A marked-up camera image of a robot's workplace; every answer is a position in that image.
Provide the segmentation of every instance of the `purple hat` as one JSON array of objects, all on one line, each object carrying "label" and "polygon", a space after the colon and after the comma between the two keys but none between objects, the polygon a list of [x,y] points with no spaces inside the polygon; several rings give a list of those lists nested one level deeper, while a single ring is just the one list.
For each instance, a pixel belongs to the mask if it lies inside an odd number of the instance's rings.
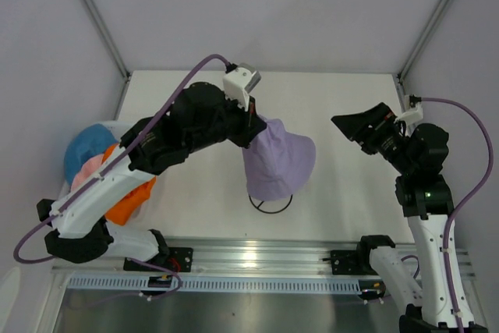
[{"label": "purple hat", "polygon": [[315,144],[308,136],[286,132],[279,119],[260,117],[267,128],[242,149],[248,194],[258,200],[290,197],[312,174]]}]

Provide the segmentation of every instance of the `reflective metal floor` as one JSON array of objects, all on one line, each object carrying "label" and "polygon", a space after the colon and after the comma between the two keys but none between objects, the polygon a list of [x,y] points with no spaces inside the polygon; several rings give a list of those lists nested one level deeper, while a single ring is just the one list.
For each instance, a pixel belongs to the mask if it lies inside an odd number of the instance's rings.
[{"label": "reflective metal floor", "polygon": [[54,333],[398,332],[390,299],[364,306],[353,296],[180,292],[151,303],[131,296],[74,310],[115,292],[68,292]]}]

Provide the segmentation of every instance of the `orange hat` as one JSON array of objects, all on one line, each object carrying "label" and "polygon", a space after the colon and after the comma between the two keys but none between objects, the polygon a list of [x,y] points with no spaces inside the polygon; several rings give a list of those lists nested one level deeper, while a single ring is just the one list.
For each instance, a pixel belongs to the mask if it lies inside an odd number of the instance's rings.
[{"label": "orange hat", "polygon": [[[116,148],[116,144],[110,146],[105,152],[102,158],[102,163],[106,161],[109,156],[111,156],[112,151]],[[124,225],[132,216],[132,213],[146,200],[150,198],[150,191],[152,190],[154,184],[156,183],[156,177],[153,177],[151,181],[146,182],[134,190],[126,194],[123,199],[121,199],[113,208],[111,208],[105,215],[105,217],[118,225]]]}]

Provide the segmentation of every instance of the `white tabletop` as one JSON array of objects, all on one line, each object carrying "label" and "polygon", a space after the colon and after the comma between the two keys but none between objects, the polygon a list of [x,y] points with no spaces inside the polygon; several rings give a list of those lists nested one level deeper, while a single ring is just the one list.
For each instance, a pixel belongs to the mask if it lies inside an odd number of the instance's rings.
[{"label": "white tabletop", "polygon": [[[331,122],[333,115],[365,111],[383,101],[400,113],[390,75],[261,73],[252,95],[257,111],[280,118],[290,132],[309,136],[317,161],[309,182],[290,207],[262,214],[248,201],[242,153],[229,141],[191,154],[158,178],[151,198],[129,222],[156,228],[164,236],[224,239],[290,239],[355,242],[386,234],[413,243],[395,197],[397,172],[380,156],[365,155]],[[183,71],[135,71],[120,121],[152,116],[166,101]],[[201,72],[195,81],[221,87],[223,72]],[[275,211],[287,200],[268,202]]]}]

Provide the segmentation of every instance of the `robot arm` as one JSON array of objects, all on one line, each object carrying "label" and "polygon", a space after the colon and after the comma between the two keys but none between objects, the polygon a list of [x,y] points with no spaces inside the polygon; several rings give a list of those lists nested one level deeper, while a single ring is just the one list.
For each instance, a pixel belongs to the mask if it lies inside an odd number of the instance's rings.
[{"label": "robot arm", "polygon": [[267,127],[257,116],[255,100],[249,95],[259,80],[257,71],[239,66],[225,75],[225,92],[210,83],[193,83],[180,93],[168,113],[143,140],[104,175],[102,171],[150,121],[141,119],[122,137],[109,159],[88,178],[96,179],[95,184],[80,192],[65,211],[59,212],[59,208],[79,190],[60,200],[42,200],[37,205],[41,221],[57,216],[51,222],[54,230],[45,237],[47,251],[73,263],[103,255],[164,263],[169,251],[160,232],[115,225],[104,214],[130,191],[167,168],[183,163],[193,152],[227,139],[239,147],[248,147]]},{"label": "robot arm", "polygon": [[[401,122],[409,125],[422,118],[421,104],[411,97],[412,109],[397,119],[380,103],[354,115],[335,116],[331,121],[367,154],[380,153],[401,175],[396,179],[396,196],[416,243],[423,290],[412,279],[390,240],[376,242],[377,236],[363,237],[359,258],[384,280],[401,313],[401,333],[457,331],[456,316],[448,283],[459,300],[459,316],[468,333],[487,332],[475,324],[466,301],[455,253],[454,226],[450,245],[444,250],[443,237],[448,217],[454,210],[451,191],[440,174],[448,155],[448,134],[433,124],[418,125],[411,136],[401,133]],[[444,265],[444,251],[451,259],[452,280]]]}]

